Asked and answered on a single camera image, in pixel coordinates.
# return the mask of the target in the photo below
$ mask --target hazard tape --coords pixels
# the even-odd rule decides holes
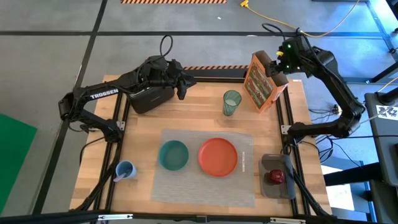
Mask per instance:
[[[227,0],[120,0],[122,4],[225,4]]]
[[[249,68],[249,65],[190,66],[190,67],[184,67],[184,70],[244,69],[244,68]]]

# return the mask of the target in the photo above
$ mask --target white label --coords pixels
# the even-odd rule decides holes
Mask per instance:
[[[108,95],[115,94],[118,92],[119,92],[118,89],[114,89],[114,90],[109,90],[109,91],[105,91],[102,93],[97,93],[97,94],[91,95],[90,97],[91,97],[91,99],[97,99],[97,98],[101,98],[103,96],[108,96]]]
[[[244,152],[242,152],[242,172],[244,172]]]
[[[389,106],[376,105],[377,113],[383,112],[383,110],[386,110],[388,107]],[[398,107],[393,106],[392,108],[388,109],[386,112],[379,114],[379,118],[398,121]]]

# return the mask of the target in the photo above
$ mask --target orange plate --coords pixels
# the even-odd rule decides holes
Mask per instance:
[[[225,177],[235,170],[238,153],[235,147],[222,138],[207,140],[198,153],[200,167],[213,177]]]

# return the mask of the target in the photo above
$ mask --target wooden table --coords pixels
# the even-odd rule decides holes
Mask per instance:
[[[104,81],[116,79],[116,75],[107,75]],[[231,117],[222,114],[223,94],[227,90],[236,90],[242,95],[242,102]],[[307,102],[301,80],[289,83],[291,108],[295,121],[310,123]],[[282,108],[285,110],[283,95]],[[111,119],[116,95],[98,100],[95,114]],[[251,134],[254,138],[254,193],[255,207],[221,207],[189,203],[166,203],[151,200],[155,167],[158,166],[157,154],[160,147],[160,133],[163,129],[189,129],[197,131],[229,131]],[[90,133],[87,141],[100,138],[102,132]],[[76,181],[70,208],[79,206],[93,190],[103,162],[106,143],[96,142],[85,149],[83,161]],[[138,115],[130,110],[124,135],[121,161],[130,160],[137,167],[135,179],[123,180],[115,185],[111,210],[114,212],[137,213],[173,213],[208,215],[255,215],[291,217],[290,201],[263,197],[259,187],[257,163],[263,154],[279,154],[282,149],[278,115],[275,105],[259,114],[242,83],[197,83],[191,87],[183,101],[175,96],[168,102]],[[317,150],[307,144],[299,145],[303,172],[307,188],[317,202],[331,213],[325,182],[321,172]],[[303,213],[300,191],[296,186],[297,204]],[[104,208],[106,195],[102,196],[100,208]]]

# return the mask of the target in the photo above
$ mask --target green surface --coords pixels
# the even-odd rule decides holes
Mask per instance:
[[[188,148],[180,141],[168,141],[160,148],[159,162],[168,170],[176,171],[182,169],[187,164],[188,159]]]
[[[36,131],[37,129],[32,126],[0,114],[0,213],[7,202]]]

